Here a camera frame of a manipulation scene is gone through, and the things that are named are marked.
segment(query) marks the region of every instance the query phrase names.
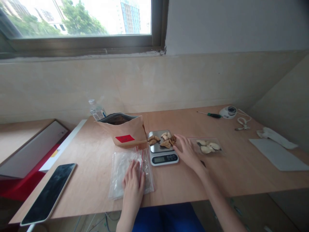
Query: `phone screen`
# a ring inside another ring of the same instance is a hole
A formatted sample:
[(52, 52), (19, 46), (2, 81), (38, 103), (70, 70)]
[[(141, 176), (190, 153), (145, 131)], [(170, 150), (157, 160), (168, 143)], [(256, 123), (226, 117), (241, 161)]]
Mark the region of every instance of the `phone screen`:
[(44, 221), (48, 218), (75, 165), (74, 163), (64, 164), (56, 168), (21, 225)]

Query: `window frame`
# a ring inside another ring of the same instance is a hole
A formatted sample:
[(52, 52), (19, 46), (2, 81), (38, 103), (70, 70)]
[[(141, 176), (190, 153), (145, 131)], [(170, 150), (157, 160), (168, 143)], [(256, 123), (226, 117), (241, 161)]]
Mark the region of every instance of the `window frame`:
[(0, 21), (0, 59), (165, 52), (168, 4), (151, 0), (151, 35), (9, 39), (9, 28)]

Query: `screwdriver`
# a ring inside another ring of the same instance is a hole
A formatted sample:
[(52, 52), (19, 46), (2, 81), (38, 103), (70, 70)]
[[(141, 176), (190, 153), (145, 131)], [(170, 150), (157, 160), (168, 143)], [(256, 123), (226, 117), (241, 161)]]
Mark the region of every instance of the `screwdriver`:
[(222, 116), (220, 114), (204, 113), (204, 112), (199, 112), (199, 111), (197, 111), (197, 112), (207, 114), (208, 116), (211, 116), (213, 118), (222, 118)]

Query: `water bottle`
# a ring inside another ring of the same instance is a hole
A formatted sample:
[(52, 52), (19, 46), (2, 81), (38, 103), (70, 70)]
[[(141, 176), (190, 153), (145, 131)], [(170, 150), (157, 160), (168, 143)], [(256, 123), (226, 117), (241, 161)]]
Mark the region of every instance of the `water bottle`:
[(102, 118), (106, 117), (106, 112), (102, 106), (97, 104), (96, 100), (91, 99), (89, 100), (90, 104), (90, 113), (94, 117), (96, 121), (101, 120)]

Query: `red label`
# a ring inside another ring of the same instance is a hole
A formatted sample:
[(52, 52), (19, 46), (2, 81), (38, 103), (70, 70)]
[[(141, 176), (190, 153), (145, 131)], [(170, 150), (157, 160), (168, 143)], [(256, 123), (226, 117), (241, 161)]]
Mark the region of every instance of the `red label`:
[(132, 138), (131, 135), (118, 136), (118, 137), (115, 137), (115, 138), (118, 139), (119, 142), (121, 142), (121, 143), (130, 142), (130, 141), (135, 140), (135, 139)]

